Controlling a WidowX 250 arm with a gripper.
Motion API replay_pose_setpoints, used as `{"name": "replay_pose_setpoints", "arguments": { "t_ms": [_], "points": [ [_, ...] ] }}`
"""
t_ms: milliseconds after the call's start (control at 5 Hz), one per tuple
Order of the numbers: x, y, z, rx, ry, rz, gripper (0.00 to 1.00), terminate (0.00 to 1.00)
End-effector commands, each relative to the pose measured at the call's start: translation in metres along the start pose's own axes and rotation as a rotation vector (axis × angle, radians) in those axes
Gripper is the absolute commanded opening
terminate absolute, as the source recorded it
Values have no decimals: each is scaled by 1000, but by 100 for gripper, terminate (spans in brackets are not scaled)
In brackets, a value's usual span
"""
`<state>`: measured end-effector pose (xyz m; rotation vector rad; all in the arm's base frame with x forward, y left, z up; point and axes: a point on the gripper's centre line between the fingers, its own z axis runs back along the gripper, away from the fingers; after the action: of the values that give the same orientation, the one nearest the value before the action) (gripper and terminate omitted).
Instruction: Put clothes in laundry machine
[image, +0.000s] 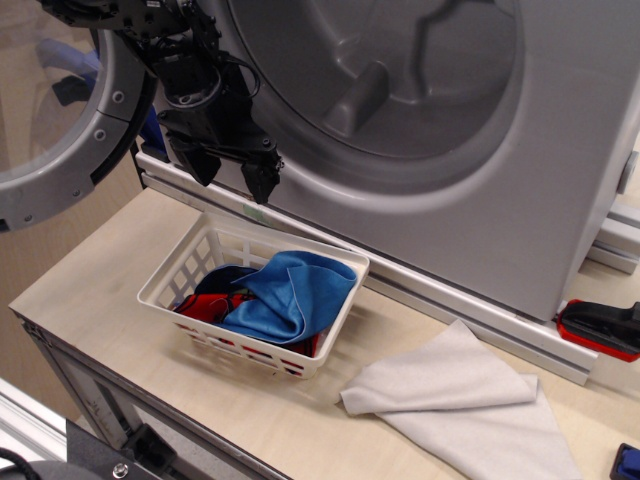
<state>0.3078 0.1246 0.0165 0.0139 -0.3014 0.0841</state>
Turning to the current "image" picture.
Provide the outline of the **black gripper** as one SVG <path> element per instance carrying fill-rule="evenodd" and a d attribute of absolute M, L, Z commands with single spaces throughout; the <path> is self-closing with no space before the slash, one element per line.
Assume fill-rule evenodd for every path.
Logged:
<path fill-rule="evenodd" d="M 213 69 L 213 81 L 193 92 L 167 98 L 158 114 L 182 167 L 202 186 L 217 175 L 223 158 L 240 164 L 257 204 L 267 204 L 280 183 L 275 140 L 252 118 L 260 79 L 246 64 Z"/>

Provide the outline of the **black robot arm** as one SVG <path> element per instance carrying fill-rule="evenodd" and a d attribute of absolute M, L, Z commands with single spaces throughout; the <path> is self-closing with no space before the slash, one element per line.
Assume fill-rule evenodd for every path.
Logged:
<path fill-rule="evenodd" d="M 70 27 L 120 37 L 163 87 L 158 114 L 178 163 L 207 186 L 222 160 L 241 167 L 253 200 L 267 203 L 280 182 L 275 140 L 252 118 L 257 71 L 222 50 L 214 16 L 196 1 L 45 1 Z"/>

